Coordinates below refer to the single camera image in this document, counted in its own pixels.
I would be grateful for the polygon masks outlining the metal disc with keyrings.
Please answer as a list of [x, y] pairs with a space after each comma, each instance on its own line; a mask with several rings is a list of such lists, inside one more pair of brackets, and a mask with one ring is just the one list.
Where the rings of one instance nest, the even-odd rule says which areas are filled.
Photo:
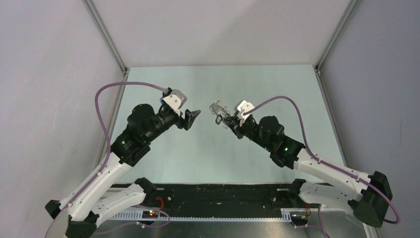
[[210, 109], [210, 112], [214, 115], [214, 116], [216, 116], [216, 119], [215, 119], [215, 123], [217, 124], [217, 125], [220, 125], [220, 124], [223, 124], [221, 121], [221, 116], [220, 116], [220, 113], [221, 112], [230, 112], [228, 109], [227, 109], [227, 106], [222, 106], [221, 104], [220, 104], [220, 100], [219, 99], [216, 99], [210, 106], [209, 106], [209, 109]]

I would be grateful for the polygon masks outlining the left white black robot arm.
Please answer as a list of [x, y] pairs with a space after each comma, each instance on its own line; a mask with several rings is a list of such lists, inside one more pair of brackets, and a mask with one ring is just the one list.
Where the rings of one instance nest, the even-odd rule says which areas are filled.
[[189, 130], [200, 110], [177, 114], [167, 103], [158, 112], [149, 104], [139, 104], [127, 118], [123, 132], [108, 147], [106, 156], [83, 183], [67, 198], [51, 200], [45, 209], [53, 218], [47, 238], [89, 238], [97, 228], [117, 213], [136, 205], [152, 206], [156, 187], [138, 178], [126, 189], [109, 197], [104, 193], [149, 151], [150, 144], [172, 126]]

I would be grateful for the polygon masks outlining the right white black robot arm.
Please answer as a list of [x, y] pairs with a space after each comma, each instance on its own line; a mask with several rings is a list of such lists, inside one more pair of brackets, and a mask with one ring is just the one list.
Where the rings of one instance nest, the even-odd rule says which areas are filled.
[[266, 116], [256, 122], [253, 116], [240, 120], [237, 116], [218, 115], [216, 124], [223, 123], [237, 136], [256, 143], [267, 150], [279, 167], [288, 167], [317, 177], [334, 186], [340, 194], [333, 199], [344, 205], [361, 222], [375, 228], [382, 227], [393, 194], [385, 174], [360, 172], [310, 153], [307, 146], [285, 135], [277, 117]]

